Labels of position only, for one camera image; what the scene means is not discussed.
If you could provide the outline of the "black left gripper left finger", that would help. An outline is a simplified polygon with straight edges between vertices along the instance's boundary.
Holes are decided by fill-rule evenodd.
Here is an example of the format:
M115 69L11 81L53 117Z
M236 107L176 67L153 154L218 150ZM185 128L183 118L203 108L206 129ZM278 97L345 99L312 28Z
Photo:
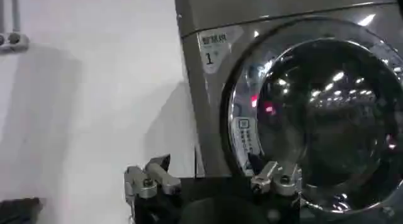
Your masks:
M132 205L137 198L154 198L159 190L169 196L179 194L181 180L169 174L170 161L171 155L166 154L151 158L143 168L128 166L123 175L126 203Z

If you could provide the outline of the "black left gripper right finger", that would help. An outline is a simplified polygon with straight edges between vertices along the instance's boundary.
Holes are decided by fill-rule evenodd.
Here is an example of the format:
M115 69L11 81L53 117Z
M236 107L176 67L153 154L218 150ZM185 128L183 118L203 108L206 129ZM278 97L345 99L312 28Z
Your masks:
M254 194L274 192L280 196L301 193L302 171L296 160L281 155L248 154L253 174L247 181Z

